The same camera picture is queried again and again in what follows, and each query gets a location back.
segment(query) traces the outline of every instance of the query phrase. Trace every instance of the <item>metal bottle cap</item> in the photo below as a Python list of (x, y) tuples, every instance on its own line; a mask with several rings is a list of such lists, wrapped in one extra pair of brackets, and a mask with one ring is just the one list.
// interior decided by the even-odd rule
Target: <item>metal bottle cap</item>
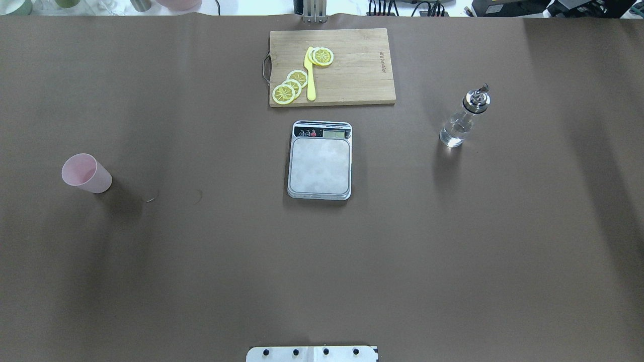
[(483, 113), (490, 103), (489, 86), (483, 83), (483, 87), (471, 90), (463, 97), (463, 106), (472, 113)]

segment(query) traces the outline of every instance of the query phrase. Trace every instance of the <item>pink cup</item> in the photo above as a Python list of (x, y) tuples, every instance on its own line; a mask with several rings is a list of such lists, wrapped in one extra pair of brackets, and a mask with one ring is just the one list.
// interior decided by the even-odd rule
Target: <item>pink cup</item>
[(202, 0), (156, 0), (170, 10), (188, 10), (194, 8)]
[(107, 191), (112, 185), (112, 175), (94, 156), (87, 153), (79, 153), (65, 161), (62, 165), (62, 179), (69, 186), (95, 194)]

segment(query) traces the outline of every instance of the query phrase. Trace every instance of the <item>cutting board handle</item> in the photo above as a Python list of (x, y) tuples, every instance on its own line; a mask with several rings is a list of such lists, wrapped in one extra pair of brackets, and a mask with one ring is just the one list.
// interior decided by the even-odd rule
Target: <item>cutting board handle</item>
[(266, 58), (264, 58), (264, 61), (261, 62), (261, 76), (264, 77), (264, 80), (266, 81), (266, 84), (270, 85), (269, 78), (270, 78), (270, 71), (272, 69), (273, 64), (272, 63), (270, 64), (270, 69), (269, 69), (268, 75), (266, 75), (266, 70), (267, 70), (266, 69), (266, 61), (267, 60), (270, 60), (270, 50), (269, 50), (269, 53), (266, 55)]

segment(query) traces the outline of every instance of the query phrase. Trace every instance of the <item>yellow plastic knife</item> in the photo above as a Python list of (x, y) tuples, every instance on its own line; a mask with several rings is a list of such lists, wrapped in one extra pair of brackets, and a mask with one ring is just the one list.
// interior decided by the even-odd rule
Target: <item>yellow plastic knife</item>
[(308, 55), (311, 53), (312, 50), (313, 50), (313, 47), (309, 46), (306, 54), (304, 55), (304, 68), (306, 68), (308, 72), (308, 84), (307, 84), (308, 100), (316, 99), (316, 83), (313, 80), (313, 63), (311, 62), (311, 59), (308, 57)]

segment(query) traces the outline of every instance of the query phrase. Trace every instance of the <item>scale weighing platform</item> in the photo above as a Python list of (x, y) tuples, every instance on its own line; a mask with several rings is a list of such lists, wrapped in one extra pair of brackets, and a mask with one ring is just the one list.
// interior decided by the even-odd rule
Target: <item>scale weighing platform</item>
[(290, 141), (288, 193), (293, 198), (351, 196), (351, 138), (346, 122), (299, 120)]

